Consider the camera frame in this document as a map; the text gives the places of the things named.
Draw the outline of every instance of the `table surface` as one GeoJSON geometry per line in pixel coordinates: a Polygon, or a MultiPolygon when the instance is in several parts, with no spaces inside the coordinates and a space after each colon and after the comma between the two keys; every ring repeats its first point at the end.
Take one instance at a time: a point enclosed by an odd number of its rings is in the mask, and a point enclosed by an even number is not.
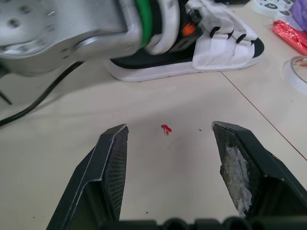
{"type": "MultiPolygon", "coordinates": [[[[215,120],[252,130],[307,189],[307,97],[282,74],[283,63],[297,53],[250,4],[234,11],[265,44],[259,64],[127,83],[106,73],[100,60],[87,62],[31,114],[1,128],[1,228],[45,229],[77,164],[101,133],[122,123],[130,133],[121,219],[193,222],[237,215],[219,174],[215,120]],[[164,124],[173,129],[169,136],[164,124]]],[[[28,106],[59,72],[2,78],[0,89],[14,105],[0,101],[0,118],[28,106]]]]}

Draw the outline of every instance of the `red package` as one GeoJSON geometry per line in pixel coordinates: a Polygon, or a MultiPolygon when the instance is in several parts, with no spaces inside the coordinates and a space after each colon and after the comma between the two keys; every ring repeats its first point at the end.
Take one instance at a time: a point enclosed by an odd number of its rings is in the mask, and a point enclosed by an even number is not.
{"type": "Polygon", "coordinates": [[[303,55],[307,56],[307,33],[305,31],[296,30],[281,20],[274,22],[273,31],[303,55]]]}

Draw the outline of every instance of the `purple object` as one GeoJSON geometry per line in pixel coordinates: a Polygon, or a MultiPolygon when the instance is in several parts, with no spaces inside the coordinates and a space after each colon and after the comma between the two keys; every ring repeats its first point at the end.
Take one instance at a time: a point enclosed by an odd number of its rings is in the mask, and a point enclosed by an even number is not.
{"type": "Polygon", "coordinates": [[[290,12],[297,23],[307,32],[307,0],[296,0],[290,12]]]}

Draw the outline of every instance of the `metal robot arm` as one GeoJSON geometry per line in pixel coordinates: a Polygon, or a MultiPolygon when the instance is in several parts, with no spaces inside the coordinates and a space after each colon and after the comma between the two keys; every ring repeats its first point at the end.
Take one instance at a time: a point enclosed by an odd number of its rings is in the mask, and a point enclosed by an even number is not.
{"type": "Polygon", "coordinates": [[[0,76],[37,75],[140,48],[133,0],[0,0],[0,10],[0,76]]]}

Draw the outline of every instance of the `black cable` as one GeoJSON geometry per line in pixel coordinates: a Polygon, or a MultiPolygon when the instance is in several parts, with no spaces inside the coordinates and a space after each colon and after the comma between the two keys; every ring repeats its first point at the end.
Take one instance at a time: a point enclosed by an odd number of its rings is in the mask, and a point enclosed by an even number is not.
{"type": "Polygon", "coordinates": [[[6,125],[12,121],[15,121],[25,115],[27,115],[29,112],[34,110],[50,93],[51,91],[65,78],[67,75],[69,75],[71,72],[73,72],[76,68],[78,68],[83,62],[75,62],[71,66],[69,66],[64,72],[62,72],[53,82],[52,84],[42,93],[42,95],[39,96],[29,107],[25,108],[21,112],[14,114],[12,116],[9,116],[3,120],[0,121],[0,127],[3,125],[6,125]]]}
{"type": "Polygon", "coordinates": [[[0,91],[0,98],[2,98],[7,104],[12,105],[13,103],[10,101],[7,95],[0,91]]]}

